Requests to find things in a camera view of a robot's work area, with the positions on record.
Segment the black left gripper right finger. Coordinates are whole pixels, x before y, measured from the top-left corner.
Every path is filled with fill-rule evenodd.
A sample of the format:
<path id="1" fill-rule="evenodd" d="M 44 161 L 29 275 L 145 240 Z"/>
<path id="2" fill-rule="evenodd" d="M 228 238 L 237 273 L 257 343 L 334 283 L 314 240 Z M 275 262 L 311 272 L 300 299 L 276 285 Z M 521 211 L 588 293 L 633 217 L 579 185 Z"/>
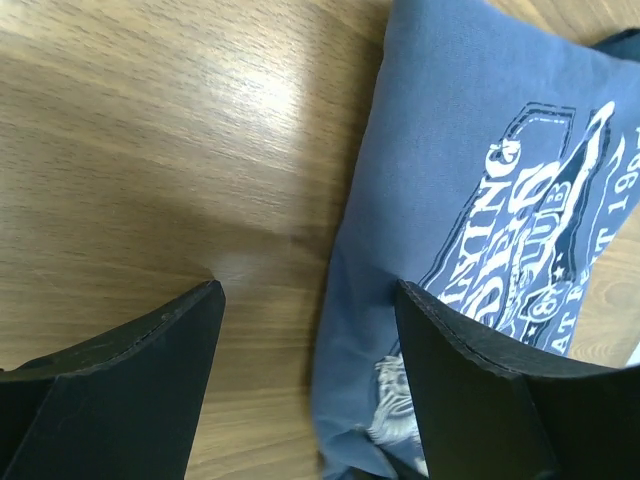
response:
<path id="1" fill-rule="evenodd" d="M 434 479 L 635 479 L 639 370 L 520 343 L 401 281 L 396 321 Z"/>

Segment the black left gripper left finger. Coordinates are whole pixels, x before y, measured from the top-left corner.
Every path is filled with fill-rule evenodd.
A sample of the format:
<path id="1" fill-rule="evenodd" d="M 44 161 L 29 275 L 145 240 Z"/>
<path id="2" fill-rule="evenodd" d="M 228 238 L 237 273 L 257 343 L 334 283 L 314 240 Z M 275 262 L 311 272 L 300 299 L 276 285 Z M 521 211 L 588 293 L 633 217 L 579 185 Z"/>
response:
<path id="1" fill-rule="evenodd" d="M 216 281 L 1 375 L 5 479 L 181 479 L 225 309 Z"/>

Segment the blue tank top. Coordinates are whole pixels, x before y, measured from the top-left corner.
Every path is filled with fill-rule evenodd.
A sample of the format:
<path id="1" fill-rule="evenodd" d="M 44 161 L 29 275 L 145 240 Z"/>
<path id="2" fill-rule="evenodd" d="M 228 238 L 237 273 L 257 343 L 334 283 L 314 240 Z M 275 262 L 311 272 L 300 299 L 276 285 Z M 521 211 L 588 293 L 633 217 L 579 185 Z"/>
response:
<path id="1" fill-rule="evenodd" d="M 639 33 L 581 46 L 485 1 L 397 1 L 337 232 L 311 410 L 327 479 L 434 479 L 396 321 L 411 282 L 569 358 L 639 202 Z"/>

